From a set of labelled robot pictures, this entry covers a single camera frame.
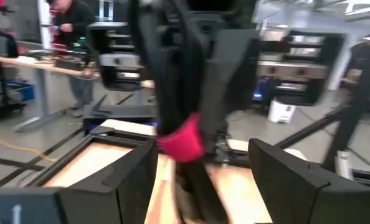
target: concrete floor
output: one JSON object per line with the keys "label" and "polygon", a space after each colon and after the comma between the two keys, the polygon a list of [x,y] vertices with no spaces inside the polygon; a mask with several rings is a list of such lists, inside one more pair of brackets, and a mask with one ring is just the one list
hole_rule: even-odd
{"label": "concrete floor", "polygon": [[[33,71],[29,68],[21,68],[20,76],[33,80]],[[47,78],[48,93],[50,99],[50,107],[54,110],[68,108],[74,104],[67,77],[63,74],[50,74]],[[128,93],[124,92],[108,92],[99,82],[95,82],[94,95],[95,100],[100,99],[104,94],[108,93],[108,103],[114,103],[124,98]],[[146,102],[149,93],[143,92],[143,102]],[[130,99],[126,104],[134,104],[134,100]],[[266,116],[258,114],[254,111],[236,112],[228,117],[230,123],[230,134],[234,139],[248,141],[249,138],[259,138],[267,141],[270,144],[275,144],[281,139],[291,135],[299,129],[307,126],[313,120],[321,118],[325,113],[329,112],[332,107],[337,105],[336,94],[328,93],[323,102],[312,108],[299,107],[293,116],[290,124],[274,124],[267,120]],[[70,133],[81,127],[81,119],[71,118],[68,115],[62,116],[54,122],[43,126],[42,128],[27,133],[15,133],[12,127],[20,122],[23,122],[37,114],[37,108],[34,102],[30,102],[23,114],[13,116],[5,121],[0,122],[0,138],[11,144],[18,146],[31,147],[40,151],[45,151],[64,139]],[[302,142],[294,145],[292,148],[301,151],[308,160],[320,162],[325,156],[326,149],[330,145],[330,133],[336,131],[336,125],[327,128],[327,132],[320,131]],[[71,139],[67,144],[53,152],[50,157],[59,158],[70,151],[82,138],[79,134]],[[350,148],[354,149],[358,154],[370,161],[370,124],[361,123],[354,135],[354,139],[350,144]],[[9,159],[19,162],[29,162],[35,158],[35,154],[31,152],[17,151],[8,149],[0,145],[0,158]],[[51,164],[48,161],[40,161],[37,163],[41,166]],[[354,154],[351,156],[351,164],[355,169],[370,170],[362,160]],[[17,168],[11,166],[0,165],[0,180]],[[31,179],[32,175],[37,175],[36,172],[25,171],[12,181],[8,182],[5,187],[14,187],[25,184]]]}

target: white box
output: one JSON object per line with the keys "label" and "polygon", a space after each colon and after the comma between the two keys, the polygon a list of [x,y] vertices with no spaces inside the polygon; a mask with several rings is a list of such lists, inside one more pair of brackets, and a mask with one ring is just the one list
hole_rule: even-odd
{"label": "white box", "polygon": [[279,103],[276,99],[271,101],[268,119],[274,123],[290,123],[296,106]]}

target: man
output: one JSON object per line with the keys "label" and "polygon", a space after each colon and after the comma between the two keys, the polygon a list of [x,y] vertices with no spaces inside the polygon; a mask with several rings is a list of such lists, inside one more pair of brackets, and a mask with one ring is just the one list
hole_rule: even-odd
{"label": "man", "polygon": [[[81,37],[85,37],[87,26],[95,22],[90,7],[80,0],[48,0],[57,14],[55,27],[57,38],[71,48]],[[90,80],[69,76],[70,87],[77,103],[71,108],[74,117],[83,115],[83,107],[92,102],[93,83]]]}

